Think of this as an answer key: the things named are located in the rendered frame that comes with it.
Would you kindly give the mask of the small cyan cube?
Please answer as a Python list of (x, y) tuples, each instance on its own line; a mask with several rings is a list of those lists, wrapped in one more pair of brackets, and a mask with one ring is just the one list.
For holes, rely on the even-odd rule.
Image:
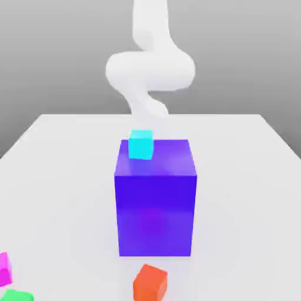
[(130, 159), (151, 160), (154, 151), (152, 130), (132, 130), (128, 139)]

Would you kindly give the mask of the small orange cube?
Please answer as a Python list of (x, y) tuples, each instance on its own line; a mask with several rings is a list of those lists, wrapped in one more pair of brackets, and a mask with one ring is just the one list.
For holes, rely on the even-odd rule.
[(133, 281), (133, 301), (162, 301), (168, 284), (168, 273), (144, 264)]

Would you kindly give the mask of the small magenta cube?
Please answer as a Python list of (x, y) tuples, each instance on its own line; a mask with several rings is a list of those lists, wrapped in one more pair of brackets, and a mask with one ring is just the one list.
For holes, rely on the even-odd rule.
[(9, 261), (8, 253), (0, 253), (0, 287), (12, 283), (12, 268)]

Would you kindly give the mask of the small green cube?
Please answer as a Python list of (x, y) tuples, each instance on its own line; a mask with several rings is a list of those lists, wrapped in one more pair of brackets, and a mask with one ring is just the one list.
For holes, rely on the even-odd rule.
[(0, 301), (34, 301), (34, 296), (28, 292), (7, 289)]

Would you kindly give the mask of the large blue box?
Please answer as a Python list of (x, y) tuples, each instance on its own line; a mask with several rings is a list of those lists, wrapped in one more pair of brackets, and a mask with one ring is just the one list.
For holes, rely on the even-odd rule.
[(120, 256), (190, 256), (197, 173), (187, 140), (156, 140), (150, 160), (122, 140), (114, 174)]

